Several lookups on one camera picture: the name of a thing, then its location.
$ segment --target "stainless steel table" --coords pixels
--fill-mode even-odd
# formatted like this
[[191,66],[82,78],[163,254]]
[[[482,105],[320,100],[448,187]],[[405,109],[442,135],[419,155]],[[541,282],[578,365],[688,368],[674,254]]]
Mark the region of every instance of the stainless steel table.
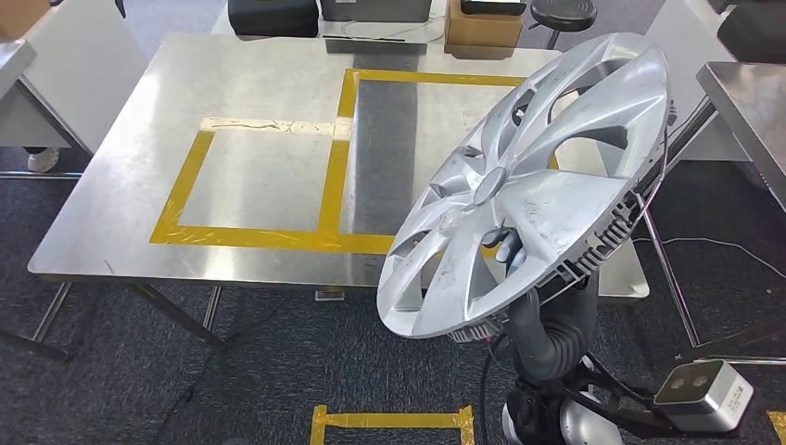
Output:
[[[672,159],[669,167],[679,161],[685,146],[717,112],[740,141],[775,199],[786,209],[786,66],[709,62],[699,70],[696,79],[709,100],[694,113],[692,119],[686,122],[685,130],[669,145],[668,152]],[[782,357],[723,355],[783,334],[786,332],[786,322],[783,320],[755,324],[731,336],[712,341],[702,342],[699,339],[677,278],[649,215],[646,222],[666,272],[672,298],[677,303],[691,342],[691,349],[679,354],[678,361],[721,358],[735,363],[786,364],[786,358]]]
[[711,62],[696,79],[784,207],[786,66]]
[[[29,269],[147,284],[376,286],[384,254],[446,155],[554,51],[172,35]],[[561,168],[602,171],[588,141]],[[631,244],[602,293],[649,293]],[[217,299],[211,299],[214,307]]]

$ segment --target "yellow tape square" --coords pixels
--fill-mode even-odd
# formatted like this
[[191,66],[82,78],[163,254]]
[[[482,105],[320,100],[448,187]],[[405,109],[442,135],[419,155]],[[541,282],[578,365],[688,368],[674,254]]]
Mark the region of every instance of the yellow tape square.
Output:
[[[276,248],[384,255],[393,242],[392,235],[342,234],[338,229],[341,199],[344,193],[344,180],[349,159],[349,135],[351,133],[351,122],[355,114],[355,99],[360,81],[453,83],[513,87],[522,80],[519,77],[508,76],[359,70],[350,68],[344,71],[336,121],[334,123],[208,117],[202,121],[194,142],[188,150],[183,167],[174,181],[170,195],[164,203],[156,226],[150,236],[150,242],[154,244]],[[315,231],[180,224],[180,217],[183,214],[185,204],[218,130],[332,135],[333,142],[330,146],[322,201]]]

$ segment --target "black cable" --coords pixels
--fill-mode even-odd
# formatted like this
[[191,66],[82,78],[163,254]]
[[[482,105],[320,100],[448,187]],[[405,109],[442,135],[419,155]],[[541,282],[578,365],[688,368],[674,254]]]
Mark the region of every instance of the black cable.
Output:
[[502,340],[506,337],[507,335],[502,333],[491,343],[491,348],[488,350],[488,355],[483,363],[483,371],[480,373],[480,401],[477,404],[477,413],[480,416],[480,445],[488,445],[488,429],[486,427],[486,378],[488,377],[488,367],[494,358],[494,351],[497,350]]
[[491,354],[491,361],[494,362],[494,367],[496,367],[497,369],[499,369],[504,373],[510,375],[518,375],[518,373],[515,370],[507,369],[502,365],[502,363],[500,363],[500,360],[497,358],[497,355],[494,353],[493,350],[491,350],[491,342],[486,341],[485,343],[486,343],[486,347],[488,348],[488,353]]
[[702,97],[702,98],[699,100],[699,103],[698,103],[698,104],[696,104],[696,107],[695,107],[695,108],[693,108],[693,111],[691,111],[691,114],[689,114],[689,115],[688,115],[688,117],[685,119],[685,121],[683,121],[683,122],[682,122],[680,125],[678,125],[677,127],[675,127],[675,128],[674,128],[674,130],[672,130],[672,131],[671,131],[671,133],[669,133],[669,134],[668,134],[668,137],[671,137],[671,136],[673,136],[673,135],[674,135],[674,133],[676,133],[677,131],[679,131],[679,129],[681,129],[682,127],[684,127],[686,123],[688,123],[688,122],[689,122],[691,119],[693,119],[693,115],[694,115],[694,114],[696,114],[696,111],[698,111],[698,110],[699,110],[699,107],[701,107],[701,106],[702,106],[702,104],[704,103],[704,100],[705,100],[706,98],[707,98],[707,95],[704,95],[704,97]]
[[269,321],[270,319],[272,319],[272,317],[275,315],[275,313],[278,312],[278,310],[283,305],[284,305],[284,303],[279,303],[278,305],[276,305],[273,308],[273,310],[268,314],[267,317],[265,317],[265,318],[263,318],[261,320],[258,320],[257,322],[254,322],[252,324],[249,324],[248,326],[244,327],[243,329],[240,329],[237,332],[235,332],[234,334],[230,335],[228,338],[226,338],[226,340],[224,340],[224,343],[225,343],[226,346],[222,350],[217,350],[217,349],[213,349],[212,350],[212,352],[208,356],[208,359],[205,360],[205,364],[202,366],[202,371],[199,372],[199,376],[196,378],[196,381],[194,383],[192,383],[191,385],[189,385],[188,388],[186,388],[185,391],[183,391],[183,394],[181,394],[180,397],[177,400],[174,401],[174,403],[172,404],[170,409],[167,410],[167,414],[164,416],[164,420],[161,422],[161,426],[158,427],[158,433],[156,433],[156,438],[155,438],[153,443],[158,443],[158,440],[161,437],[161,433],[164,430],[164,426],[167,425],[167,422],[169,422],[171,416],[175,413],[175,411],[177,411],[177,407],[182,402],[190,401],[191,398],[194,397],[194,388],[196,388],[197,385],[202,381],[202,377],[205,376],[205,371],[207,371],[208,365],[210,365],[210,362],[219,353],[226,352],[229,349],[230,342],[236,340],[238,337],[242,336],[243,334],[245,334],[246,332],[250,331],[251,329],[259,326],[260,324],[263,324],[263,323]]

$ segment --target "cable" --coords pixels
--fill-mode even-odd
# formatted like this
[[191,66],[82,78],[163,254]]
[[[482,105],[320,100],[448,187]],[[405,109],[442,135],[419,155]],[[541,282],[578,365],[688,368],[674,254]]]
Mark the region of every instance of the cable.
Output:
[[490,341],[486,341],[485,343],[486,343],[486,347],[488,348],[488,353],[491,354],[491,360],[494,362],[494,367],[496,367],[497,369],[499,369],[504,373],[511,374],[511,375],[518,375],[516,371],[511,371],[510,369],[507,369],[504,366],[502,366],[502,363],[500,363],[500,361],[497,359],[497,356],[494,354],[494,351],[491,350]]
[[480,416],[480,445],[488,445],[488,428],[486,427],[486,378],[488,377],[488,366],[491,365],[494,351],[497,350],[502,340],[506,337],[507,334],[502,333],[491,343],[486,360],[483,362],[483,371],[480,373],[480,400],[477,404],[477,413]]
[[671,136],[673,136],[673,135],[674,135],[674,133],[676,133],[676,132],[677,132],[679,129],[681,129],[682,127],[684,127],[686,123],[688,123],[689,121],[691,121],[691,119],[693,119],[693,115],[695,115],[695,114],[696,114],[696,111],[698,111],[698,110],[699,110],[699,108],[700,108],[700,107],[702,106],[702,104],[704,103],[704,100],[705,100],[705,99],[707,99],[707,98],[708,98],[708,97],[707,97],[707,95],[704,95],[704,97],[702,97],[701,99],[699,99],[699,103],[698,103],[698,104],[696,104],[696,107],[693,109],[693,111],[691,111],[691,114],[689,114],[689,115],[688,115],[688,118],[687,118],[685,121],[683,121],[683,122],[682,122],[680,125],[678,125],[677,127],[675,127],[675,128],[674,128],[674,130],[672,130],[672,131],[671,131],[671,133],[669,133],[669,134],[668,134],[668,137],[671,137]]
[[[633,240],[634,243],[638,243],[640,241],[650,241],[650,242],[652,242],[652,240],[650,238],[636,238],[636,239]],[[740,246],[739,244],[730,243],[728,241],[718,241],[717,239],[704,238],[704,237],[697,237],[697,238],[669,238],[669,239],[663,241],[662,244],[665,246],[667,244],[677,243],[677,242],[681,242],[681,241],[704,241],[704,242],[711,243],[711,244],[718,244],[720,246],[727,246],[727,247],[730,247],[730,248],[738,248],[739,250],[742,250],[743,252],[745,252],[745,254],[747,254],[749,257],[753,258],[756,261],[759,261],[761,264],[763,264],[766,267],[768,267],[768,269],[770,271],[776,273],[780,278],[783,278],[784,280],[786,280],[786,273],[783,273],[783,272],[779,271],[778,269],[776,269],[775,266],[773,266],[772,264],[770,264],[770,263],[762,260],[761,258],[757,257],[753,252],[751,252],[747,248],[744,248],[743,246]]]
[[[341,32],[343,32],[343,33],[344,33],[344,34],[345,34],[347,37],[349,37],[350,39],[359,39],[359,40],[386,40],[386,39],[391,39],[391,38],[393,38],[393,37],[396,37],[396,36],[398,36],[398,35],[405,34],[405,33],[407,33],[407,32],[413,32],[413,31],[420,30],[420,29],[422,29],[422,28],[425,28],[426,26],[428,26],[428,25],[430,25],[430,24],[432,24],[432,23],[435,23],[435,22],[437,22],[437,21],[439,21],[439,20],[441,20],[441,19],[444,19],[444,18],[445,18],[445,16],[444,16],[444,15],[443,15],[443,16],[437,16],[437,17],[429,17],[429,18],[428,18],[428,20],[426,20],[425,22],[421,23],[421,24],[420,24],[420,25],[418,25],[418,26],[415,26],[415,27],[413,27],[413,28],[409,28],[409,29],[406,29],[406,30],[398,31],[398,32],[393,32],[393,33],[392,33],[392,34],[390,34],[390,35],[385,35],[385,36],[382,36],[382,37],[360,37],[360,36],[356,36],[356,35],[352,35],[352,34],[350,34],[350,33],[348,32],[348,28],[349,28],[349,26],[350,26],[350,25],[354,25],[355,23],[361,23],[361,22],[360,22],[360,21],[358,21],[358,20],[353,20],[353,21],[349,21],[349,22],[347,22],[347,23],[344,23],[344,24],[341,26]],[[443,29],[443,31],[442,31],[442,32],[441,32],[441,33],[440,33],[440,34],[439,34],[437,37],[435,37],[435,38],[433,38],[433,39],[431,39],[431,40],[429,40],[428,42],[425,42],[425,43],[427,43],[427,44],[428,44],[428,43],[434,42],[434,41],[435,41],[436,39],[438,39],[439,37],[442,37],[443,33],[444,33],[444,29]]]
[[228,338],[226,338],[226,340],[224,341],[224,343],[226,344],[226,347],[225,347],[223,350],[216,350],[216,349],[213,349],[213,350],[210,352],[210,355],[208,356],[208,359],[207,359],[207,360],[205,360],[205,364],[202,366],[202,371],[200,371],[200,372],[199,372],[199,375],[196,377],[196,381],[194,381],[194,383],[192,383],[191,385],[189,385],[189,386],[188,386],[188,388],[186,388],[186,389],[185,389],[185,391],[183,391],[183,394],[181,394],[181,395],[180,395],[180,397],[179,397],[179,398],[178,398],[178,399],[177,399],[177,400],[176,400],[176,401],[175,401],[175,402],[172,404],[172,406],[170,407],[170,409],[169,409],[169,410],[167,410],[167,413],[166,413],[166,415],[164,416],[164,420],[161,422],[161,426],[159,426],[159,427],[158,427],[158,433],[156,433],[156,438],[155,438],[155,440],[154,440],[154,442],[153,442],[153,443],[158,443],[158,440],[159,440],[159,439],[160,439],[160,437],[161,437],[161,433],[162,433],[162,432],[163,432],[163,430],[164,430],[164,426],[165,426],[165,425],[167,425],[167,422],[169,422],[169,420],[170,420],[171,416],[172,416],[172,415],[173,415],[173,414],[174,414],[174,413],[177,411],[177,407],[178,407],[178,406],[179,406],[179,405],[180,405],[182,402],[184,402],[184,401],[190,401],[190,400],[191,400],[191,398],[192,398],[192,397],[194,397],[194,388],[196,388],[196,387],[197,387],[197,385],[198,385],[198,384],[199,384],[199,383],[202,381],[202,377],[204,377],[204,376],[205,376],[205,371],[208,369],[208,365],[210,364],[210,362],[211,362],[211,361],[212,361],[212,360],[213,360],[213,359],[214,359],[214,358],[215,358],[215,357],[216,357],[216,356],[217,356],[217,355],[218,355],[220,352],[225,352],[225,351],[227,351],[227,350],[229,349],[230,342],[232,342],[232,341],[236,340],[238,337],[242,336],[243,334],[245,334],[246,332],[250,331],[251,329],[253,329],[253,328],[255,328],[255,327],[259,326],[260,324],[263,324],[263,323],[265,323],[265,322],[268,322],[268,321],[270,321],[270,319],[272,319],[272,317],[273,317],[273,316],[274,316],[274,315],[275,315],[275,314],[278,312],[278,310],[279,310],[279,309],[280,309],[280,308],[281,308],[283,305],[284,305],[284,303],[279,303],[279,304],[277,304],[277,305],[276,305],[276,306],[273,308],[273,310],[272,310],[272,311],[271,311],[271,312],[268,314],[268,316],[267,316],[267,317],[265,317],[265,318],[263,318],[263,319],[261,319],[261,320],[258,320],[258,321],[257,321],[257,322],[255,322],[255,323],[249,324],[248,326],[244,327],[243,329],[240,329],[240,330],[238,330],[237,332],[235,332],[234,334],[230,335],[230,336],[229,336]]

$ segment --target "black stool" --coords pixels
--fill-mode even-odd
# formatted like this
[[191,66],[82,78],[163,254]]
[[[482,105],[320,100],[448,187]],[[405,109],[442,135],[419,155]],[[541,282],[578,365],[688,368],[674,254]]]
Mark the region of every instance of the black stool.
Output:
[[598,17],[592,0],[532,0],[529,13],[537,22],[529,27],[530,30],[539,25],[551,29],[546,49],[554,49],[560,32],[584,31]]

